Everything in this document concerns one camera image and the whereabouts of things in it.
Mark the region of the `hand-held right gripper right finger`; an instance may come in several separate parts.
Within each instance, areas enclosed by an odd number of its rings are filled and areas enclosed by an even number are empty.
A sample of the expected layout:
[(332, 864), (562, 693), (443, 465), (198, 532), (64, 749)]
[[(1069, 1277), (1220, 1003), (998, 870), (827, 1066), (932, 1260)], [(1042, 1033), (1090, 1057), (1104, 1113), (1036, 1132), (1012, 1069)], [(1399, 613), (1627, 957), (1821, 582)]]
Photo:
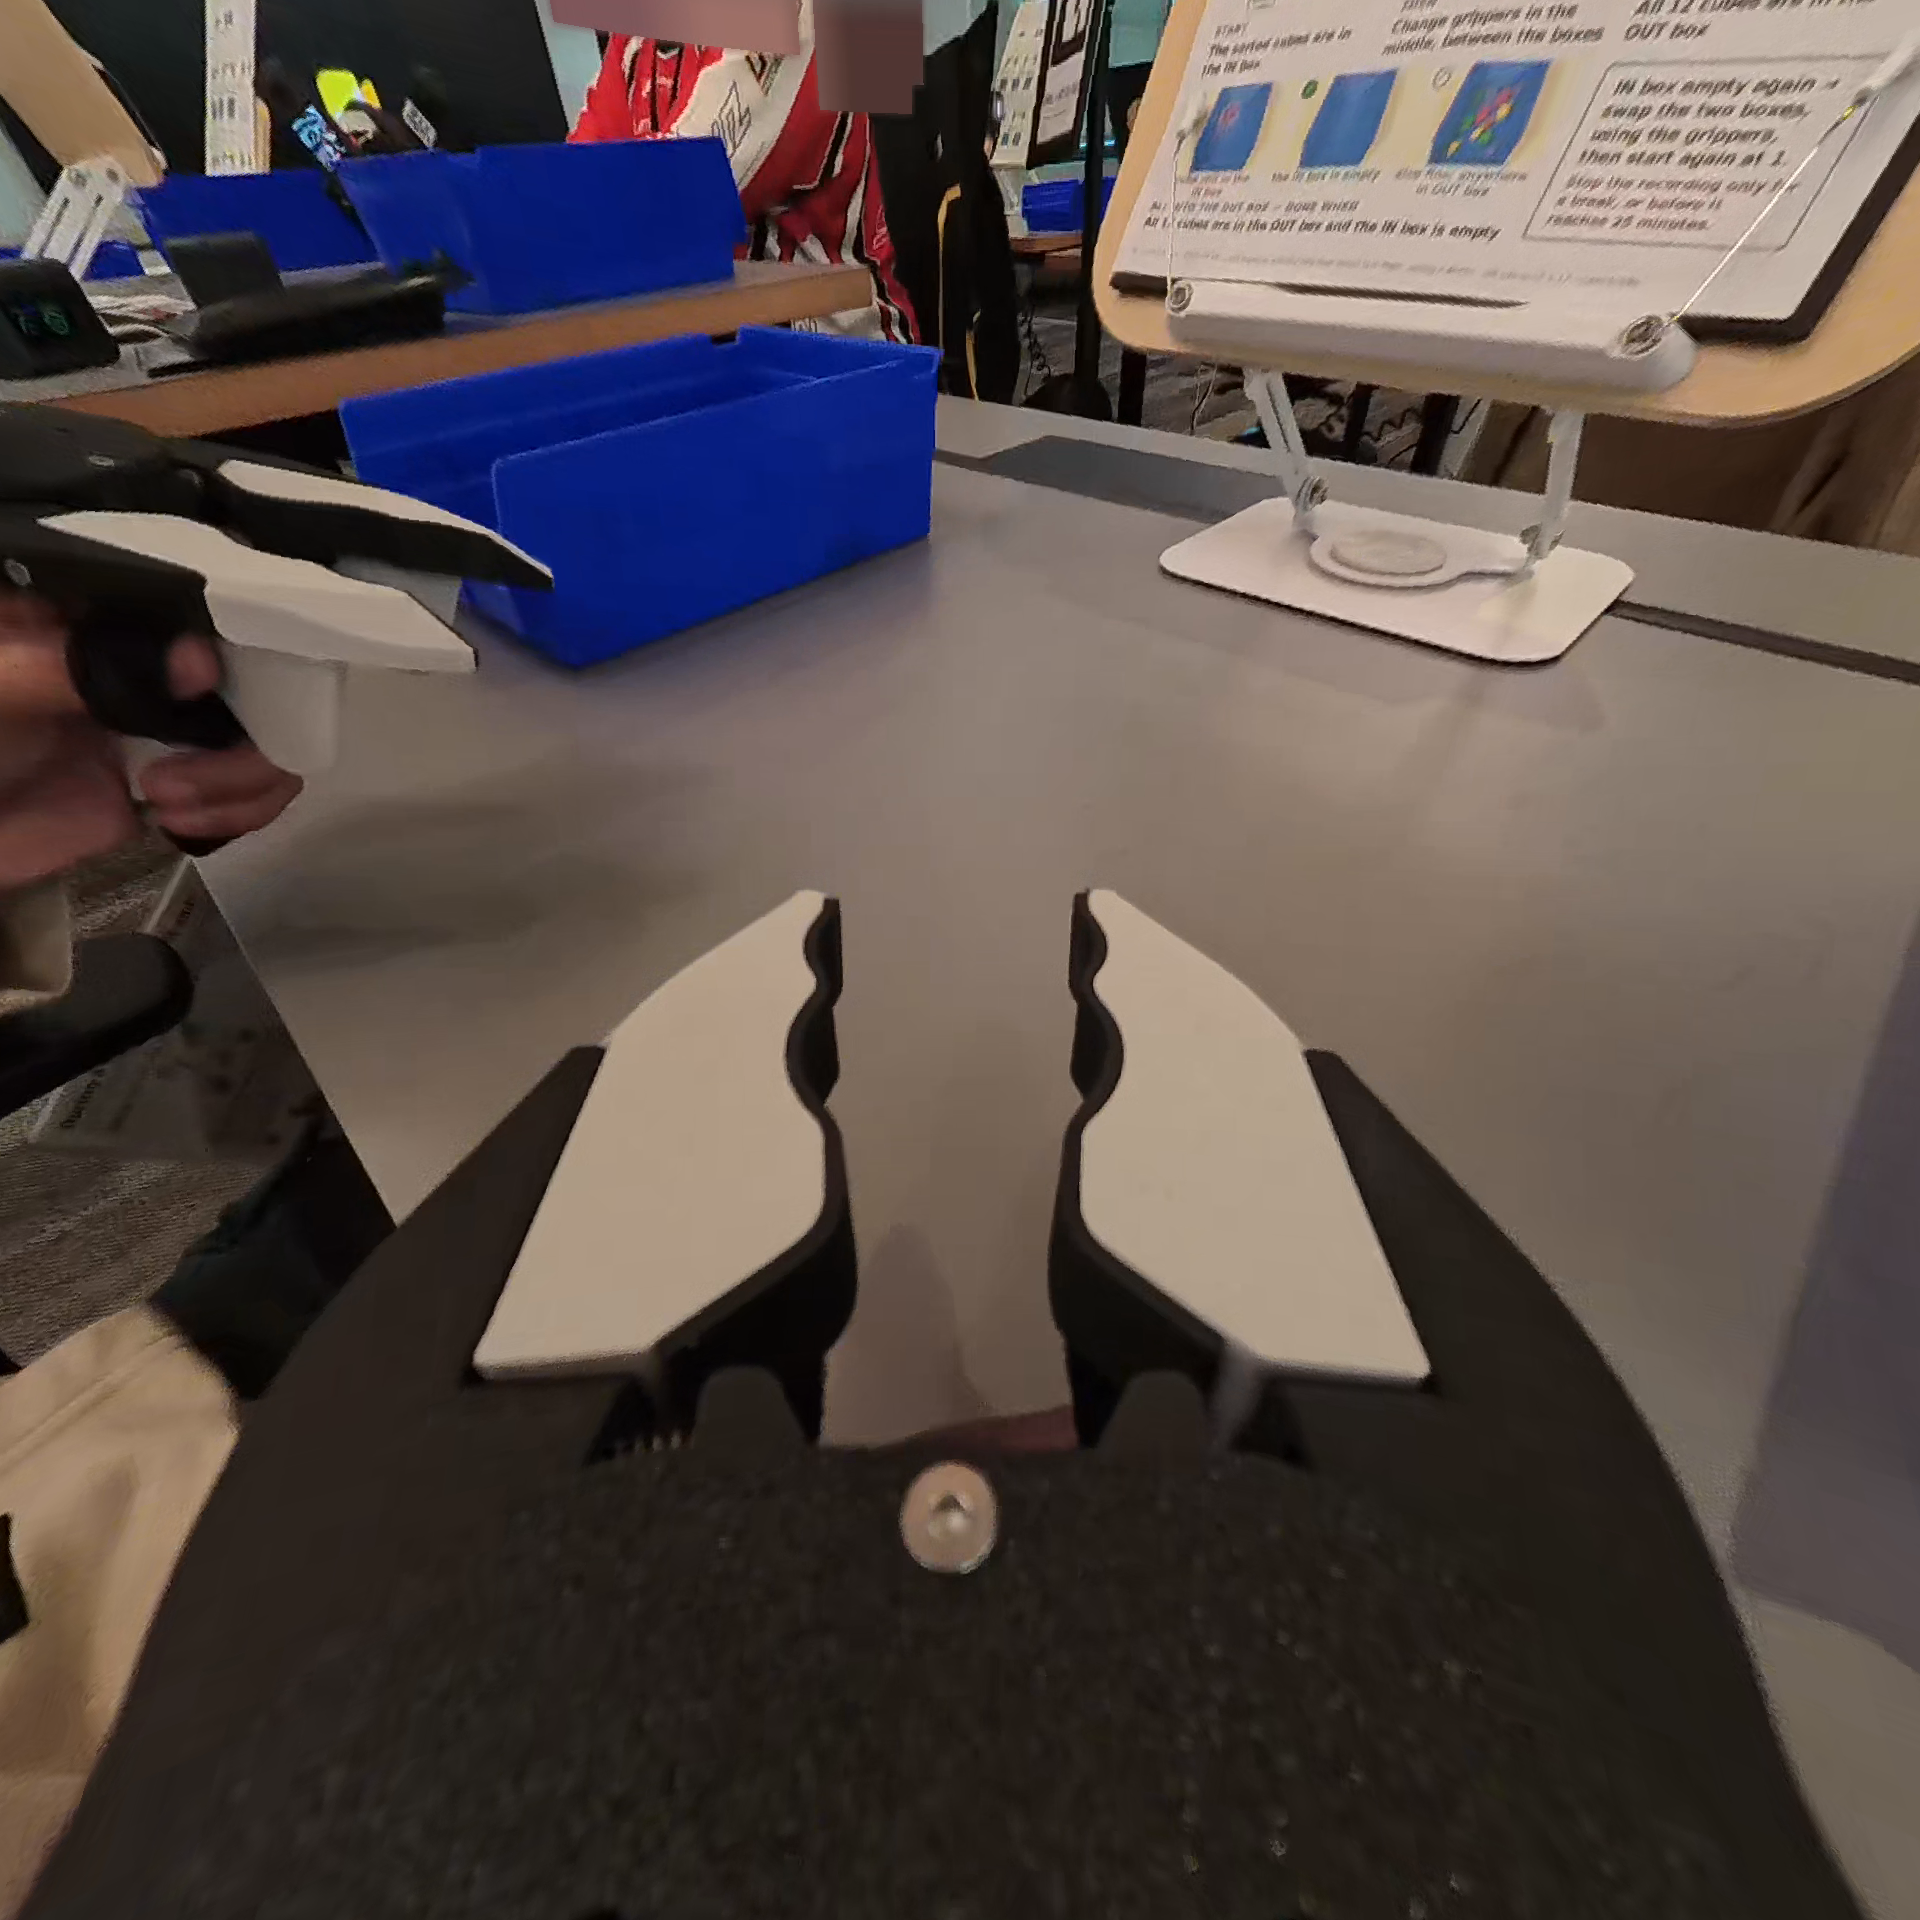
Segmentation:
[(1307, 1044), (1253, 988), (1109, 888), (1072, 901), (1077, 1107), (1047, 1304), (1077, 1419), (1196, 1387), (1214, 1438), (1272, 1433), (1285, 1386), (1426, 1389), (1414, 1329)]

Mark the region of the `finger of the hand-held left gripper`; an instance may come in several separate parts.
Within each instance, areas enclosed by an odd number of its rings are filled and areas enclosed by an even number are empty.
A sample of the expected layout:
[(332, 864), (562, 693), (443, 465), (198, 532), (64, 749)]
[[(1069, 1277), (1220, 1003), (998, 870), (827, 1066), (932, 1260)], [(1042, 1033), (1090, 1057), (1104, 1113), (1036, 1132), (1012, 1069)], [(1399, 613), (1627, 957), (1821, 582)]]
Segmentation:
[(214, 457), (208, 517), (284, 560), (347, 562), (459, 585), (550, 592), (554, 569), (494, 529), (318, 468)]
[(474, 649), (408, 592), (252, 548), (195, 520), (60, 512), (52, 529), (123, 557), (198, 573), (223, 699), (280, 770), (324, 770), (354, 675), (468, 677)]

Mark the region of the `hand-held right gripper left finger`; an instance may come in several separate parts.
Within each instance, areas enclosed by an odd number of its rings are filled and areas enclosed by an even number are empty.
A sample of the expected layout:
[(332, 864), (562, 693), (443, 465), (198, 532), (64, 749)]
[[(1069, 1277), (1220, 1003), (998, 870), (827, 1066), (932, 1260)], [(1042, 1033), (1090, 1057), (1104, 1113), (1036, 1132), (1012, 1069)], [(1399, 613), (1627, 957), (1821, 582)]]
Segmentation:
[(829, 1113), (842, 990), (842, 904), (794, 894), (608, 1030), (470, 1353), (480, 1378), (621, 1376), (662, 1430), (755, 1369), (820, 1438), (856, 1304)]

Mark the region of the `person's left hand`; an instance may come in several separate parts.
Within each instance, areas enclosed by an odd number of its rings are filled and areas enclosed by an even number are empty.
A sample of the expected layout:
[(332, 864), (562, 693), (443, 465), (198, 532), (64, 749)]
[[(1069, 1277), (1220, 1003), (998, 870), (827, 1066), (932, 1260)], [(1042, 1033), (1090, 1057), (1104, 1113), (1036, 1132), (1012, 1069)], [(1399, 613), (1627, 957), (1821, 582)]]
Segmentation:
[(180, 848), (269, 828), (303, 781), (242, 746), (168, 753), (138, 774), (66, 666), (61, 614), (2, 595), (2, 888), (26, 889), (133, 845), (155, 830)]

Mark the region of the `small black screen device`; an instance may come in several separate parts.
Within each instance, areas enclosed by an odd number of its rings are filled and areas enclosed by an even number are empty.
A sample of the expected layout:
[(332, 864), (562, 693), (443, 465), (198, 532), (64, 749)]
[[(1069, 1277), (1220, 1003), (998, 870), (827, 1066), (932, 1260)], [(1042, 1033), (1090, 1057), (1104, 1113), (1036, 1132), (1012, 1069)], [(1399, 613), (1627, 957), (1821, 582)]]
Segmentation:
[(37, 257), (2, 261), (2, 379), (117, 369), (120, 346), (74, 272)]

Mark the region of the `black elongated device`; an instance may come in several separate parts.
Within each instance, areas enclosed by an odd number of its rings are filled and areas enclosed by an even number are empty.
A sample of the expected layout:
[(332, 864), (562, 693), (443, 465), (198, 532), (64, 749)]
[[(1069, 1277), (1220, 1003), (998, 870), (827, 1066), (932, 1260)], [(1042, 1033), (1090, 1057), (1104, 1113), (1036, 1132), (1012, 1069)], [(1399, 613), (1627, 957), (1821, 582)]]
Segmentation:
[(191, 308), (160, 332), (212, 366), (358, 352), (443, 333), (447, 297), (474, 284), (443, 252), (344, 276), (290, 281), (252, 232), (182, 237), (168, 261)]

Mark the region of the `long wooden table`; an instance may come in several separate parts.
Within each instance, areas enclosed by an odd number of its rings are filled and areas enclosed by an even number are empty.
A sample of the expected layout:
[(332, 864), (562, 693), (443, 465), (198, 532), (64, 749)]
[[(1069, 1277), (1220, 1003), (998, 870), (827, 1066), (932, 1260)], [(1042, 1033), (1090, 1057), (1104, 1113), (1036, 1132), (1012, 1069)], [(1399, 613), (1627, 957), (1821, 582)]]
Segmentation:
[(403, 393), (453, 378), (542, 366), (588, 352), (747, 324), (851, 312), (869, 274), (847, 262), (738, 261), (726, 281), (572, 305), (516, 318), (453, 318), (443, 333), (239, 369), (151, 376), (117, 369), (5, 381), (2, 397), (142, 426), (168, 440), (218, 441), (245, 428), (330, 417), (344, 400)]

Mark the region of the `tan angled board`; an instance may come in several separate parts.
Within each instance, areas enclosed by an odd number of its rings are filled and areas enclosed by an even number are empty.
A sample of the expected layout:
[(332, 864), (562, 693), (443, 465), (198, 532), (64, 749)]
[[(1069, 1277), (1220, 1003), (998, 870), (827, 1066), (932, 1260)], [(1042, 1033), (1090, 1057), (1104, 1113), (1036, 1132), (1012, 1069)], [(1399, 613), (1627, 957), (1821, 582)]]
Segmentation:
[(44, 2), (2, 2), (2, 99), (56, 171), (112, 161), (138, 185), (164, 178), (164, 157)]

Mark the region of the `white printed card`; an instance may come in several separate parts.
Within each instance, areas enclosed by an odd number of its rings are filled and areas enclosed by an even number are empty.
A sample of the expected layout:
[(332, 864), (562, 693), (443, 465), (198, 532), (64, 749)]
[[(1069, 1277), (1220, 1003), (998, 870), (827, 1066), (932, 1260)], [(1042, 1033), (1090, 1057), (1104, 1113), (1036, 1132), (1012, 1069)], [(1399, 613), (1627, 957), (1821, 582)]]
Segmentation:
[(255, 73), (255, 2), (203, 2), (203, 173), (258, 177), (271, 165)]

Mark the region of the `white paper label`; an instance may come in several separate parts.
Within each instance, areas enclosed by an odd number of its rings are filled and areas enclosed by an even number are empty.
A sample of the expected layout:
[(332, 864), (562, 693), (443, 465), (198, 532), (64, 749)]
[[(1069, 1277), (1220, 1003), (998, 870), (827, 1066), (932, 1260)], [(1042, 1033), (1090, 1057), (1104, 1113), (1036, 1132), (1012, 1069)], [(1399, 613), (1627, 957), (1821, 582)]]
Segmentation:
[(108, 1162), (191, 1162), (206, 1147), (202, 1081), (190, 1044), (168, 1033), (51, 1092), (28, 1146)]

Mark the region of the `black white marker sign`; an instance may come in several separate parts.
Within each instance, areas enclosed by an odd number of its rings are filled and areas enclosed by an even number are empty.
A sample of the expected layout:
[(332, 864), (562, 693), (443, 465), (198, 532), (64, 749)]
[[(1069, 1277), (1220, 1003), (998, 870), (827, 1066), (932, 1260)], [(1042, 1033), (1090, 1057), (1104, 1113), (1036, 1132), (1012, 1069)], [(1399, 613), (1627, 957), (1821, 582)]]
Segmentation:
[(1084, 146), (1107, 2), (1047, 2), (1024, 166), (1068, 161)]

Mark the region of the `tan hanging coat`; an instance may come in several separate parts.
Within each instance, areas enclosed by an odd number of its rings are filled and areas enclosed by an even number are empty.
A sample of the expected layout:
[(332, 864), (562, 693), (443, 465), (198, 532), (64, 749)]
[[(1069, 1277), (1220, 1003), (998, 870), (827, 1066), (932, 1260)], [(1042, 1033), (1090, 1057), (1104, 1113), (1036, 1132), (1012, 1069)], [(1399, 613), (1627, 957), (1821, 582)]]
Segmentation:
[(1592, 419), (1574, 499), (1918, 556), (1918, 364), (1810, 414), (1748, 426)]

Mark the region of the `wooden display board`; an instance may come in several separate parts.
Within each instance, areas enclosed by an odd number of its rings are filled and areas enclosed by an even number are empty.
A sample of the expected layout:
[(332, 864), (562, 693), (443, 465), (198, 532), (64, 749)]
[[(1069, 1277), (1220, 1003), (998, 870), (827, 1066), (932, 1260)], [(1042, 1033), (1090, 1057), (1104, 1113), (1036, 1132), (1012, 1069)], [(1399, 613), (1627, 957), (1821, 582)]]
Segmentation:
[(1120, 346), (1254, 372), (1348, 379), (1397, 393), (1451, 393), (1540, 412), (1671, 426), (1763, 426), (1810, 414), (1883, 379), (1918, 352), (1918, 188), (1878, 229), (1844, 291), (1805, 344), (1788, 348), (1694, 344), (1666, 389), (1618, 381), (1626, 361), (1528, 333), (1487, 337), (1466, 305), (1288, 294), (1282, 322), (1186, 328), (1165, 308), (1165, 269), (1120, 266), (1120, 244), (1154, 180), (1160, 142), (1198, 89), (1207, 8), (1175, 4), (1149, 73), (1107, 222), (1090, 244), (1095, 312)]

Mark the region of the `printed instruction sheet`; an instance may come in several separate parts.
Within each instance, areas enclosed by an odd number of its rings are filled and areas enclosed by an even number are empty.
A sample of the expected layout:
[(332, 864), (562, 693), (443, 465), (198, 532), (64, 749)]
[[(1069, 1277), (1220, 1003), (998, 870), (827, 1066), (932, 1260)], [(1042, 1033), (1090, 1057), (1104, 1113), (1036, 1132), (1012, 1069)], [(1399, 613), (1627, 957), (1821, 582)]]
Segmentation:
[(1802, 340), (1916, 171), (1916, 2), (1207, 4), (1114, 286), (1590, 293)]

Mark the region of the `white folding bracket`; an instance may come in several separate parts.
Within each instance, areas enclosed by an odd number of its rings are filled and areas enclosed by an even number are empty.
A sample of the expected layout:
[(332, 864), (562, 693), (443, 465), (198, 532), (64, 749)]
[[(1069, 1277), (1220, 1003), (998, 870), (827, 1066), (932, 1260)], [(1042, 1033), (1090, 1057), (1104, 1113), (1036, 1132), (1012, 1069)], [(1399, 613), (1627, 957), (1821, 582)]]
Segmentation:
[(64, 267), (84, 284), (126, 196), (127, 171), (115, 155), (66, 165), (19, 257)]

